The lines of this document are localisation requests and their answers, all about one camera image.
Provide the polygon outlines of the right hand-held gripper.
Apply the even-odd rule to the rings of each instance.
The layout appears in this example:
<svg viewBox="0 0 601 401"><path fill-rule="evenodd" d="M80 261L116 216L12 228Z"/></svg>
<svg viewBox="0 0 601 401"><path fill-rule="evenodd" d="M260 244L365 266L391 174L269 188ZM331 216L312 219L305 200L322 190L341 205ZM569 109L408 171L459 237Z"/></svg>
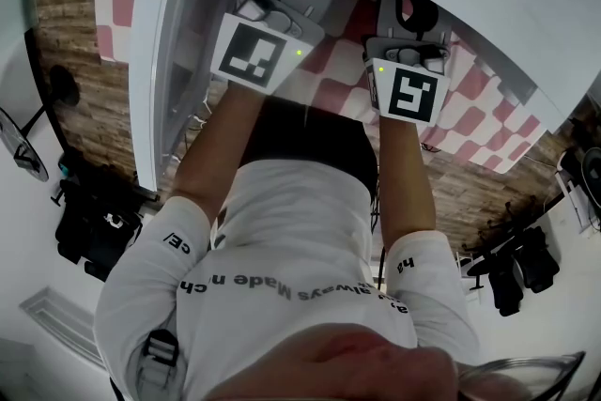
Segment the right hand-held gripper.
<svg viewBox="0 0 601 401"><path fill-rule="evenodd" d="M433 125L448 92L445 74L451 27L431 0L379 0L377 37L365 42L364 65L372 107L383 117ZM409 32L417 40L408 39Z"/></svg>

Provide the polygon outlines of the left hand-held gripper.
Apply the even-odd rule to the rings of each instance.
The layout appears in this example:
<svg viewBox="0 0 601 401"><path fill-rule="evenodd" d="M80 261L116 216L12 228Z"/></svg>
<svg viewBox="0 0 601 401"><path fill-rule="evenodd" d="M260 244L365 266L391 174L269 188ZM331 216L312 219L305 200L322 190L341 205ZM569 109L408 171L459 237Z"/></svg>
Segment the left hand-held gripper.
<svg viewBox="0 0 601 401"><path fill-rule="evenodd" d="M332 0L307 0L307 17L279 0L237 0L223 16L210 72L271 95L324 39Z"/></svg>

